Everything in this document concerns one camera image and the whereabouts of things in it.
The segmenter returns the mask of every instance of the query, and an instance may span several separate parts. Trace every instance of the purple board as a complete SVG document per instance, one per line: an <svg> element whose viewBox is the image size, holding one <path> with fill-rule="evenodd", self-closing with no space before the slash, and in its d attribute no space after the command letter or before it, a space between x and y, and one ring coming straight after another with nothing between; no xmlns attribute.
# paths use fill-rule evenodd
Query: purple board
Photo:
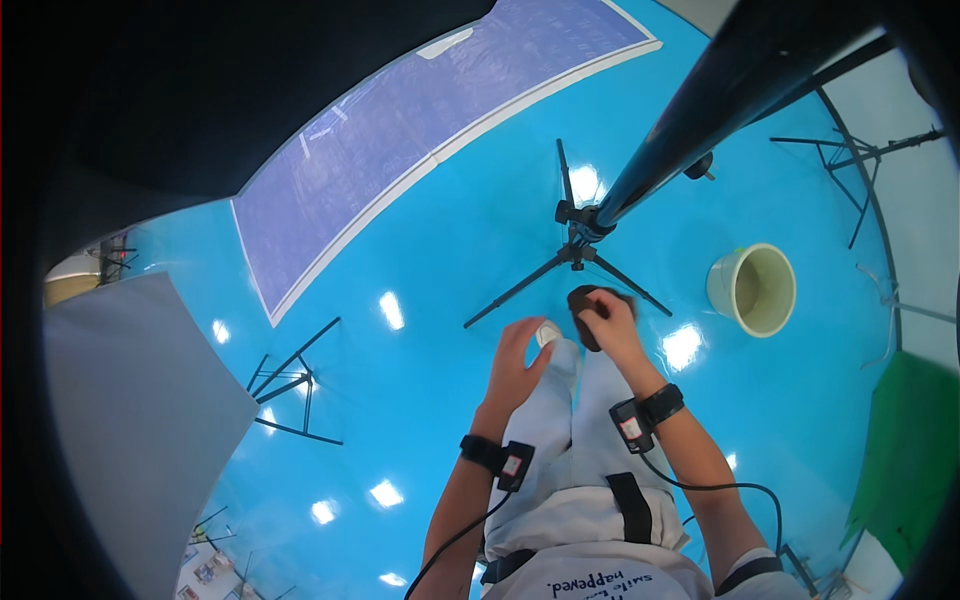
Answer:
<svg viewBox="0 0 960 600"><path fill-rule="evenodd" d="M233 200L244 252L274 325L363 225L443 160L438 149L465 137L462 147L516 113L522 106L491 118L519 97L532 98L529 106L563 87L547 90L545 83L568 78L572 84L660 47L603 0L501 1L455 38L445 49L437 42L358 85ZM636 52L624 54L627 49ZM617 58L604 62L610 57ZM594 68L569 77L584 65ZM540 89L534 98L532 90ZM436 160L420 168L429 156Z"/></svg>

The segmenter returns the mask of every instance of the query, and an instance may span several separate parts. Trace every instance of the green cloth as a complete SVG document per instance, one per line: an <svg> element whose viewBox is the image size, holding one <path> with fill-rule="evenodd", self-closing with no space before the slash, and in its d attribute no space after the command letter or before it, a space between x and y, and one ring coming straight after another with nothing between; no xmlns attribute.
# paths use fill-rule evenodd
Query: green cloth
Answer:
<svg viewBox="0 0 960 600"><path fill-rule="evenodd" d="M907 572L957 471L958 398L956 372L907 352L894 354L874 390L844 544L866 528L900 573Z"/></svg>

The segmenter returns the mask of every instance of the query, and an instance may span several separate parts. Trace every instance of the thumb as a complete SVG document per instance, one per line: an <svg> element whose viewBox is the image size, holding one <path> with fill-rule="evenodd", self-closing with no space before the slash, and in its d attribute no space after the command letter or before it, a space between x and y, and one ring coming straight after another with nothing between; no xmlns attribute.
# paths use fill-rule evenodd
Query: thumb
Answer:
<svg viewBox="0 0 960 600"><path fill-rule="evenodd" d="M596 335L597 329L603 326L604 318L596 314L592 308L585 308L577 313L577 319L580 319L589 327L590 333Z"/></svg>
<svg viewBox="0 0 960 600"><path fill-rule="evenodd" d="M537 379L540 379L540 376L543 375L543 371L546 370L547 364L550 362L550 356L553 355L553 348L557 345L554 342L550 342L546 346L540 349L540 354L537 355L537 358L534 360L534 363L530 365L530 368L527 369L528 372L533 373L537 376Z"/></svg>

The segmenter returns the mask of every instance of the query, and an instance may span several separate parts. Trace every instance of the person's right hand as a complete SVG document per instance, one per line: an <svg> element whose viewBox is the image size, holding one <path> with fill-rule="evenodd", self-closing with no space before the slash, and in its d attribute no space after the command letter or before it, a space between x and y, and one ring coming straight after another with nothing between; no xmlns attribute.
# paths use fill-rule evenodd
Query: person's right hand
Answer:
<svg viewBox="0 0 960 600"><path fill-rule="evenodd" d="M630 304L602 288L593 290L587 294L587 298L602 304L610 316L604 319L587 308L577 313L577 318L587 324L600 349L610 356L614 364L623 371L638 361L646 361Z"/></svg>

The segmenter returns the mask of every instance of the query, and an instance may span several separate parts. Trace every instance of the white bucket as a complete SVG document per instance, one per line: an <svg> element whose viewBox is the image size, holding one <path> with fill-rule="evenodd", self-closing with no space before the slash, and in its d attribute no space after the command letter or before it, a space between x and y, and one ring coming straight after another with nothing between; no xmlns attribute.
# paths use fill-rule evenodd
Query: white bucket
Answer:
<svg viewBox="0 0 960 600"><path fill-rule="evenodd" d="M713 263L707 296L718 313L737 321L744 331L768 338L790 319L797 279L783 252L770 244L753 244Z"/></svg>

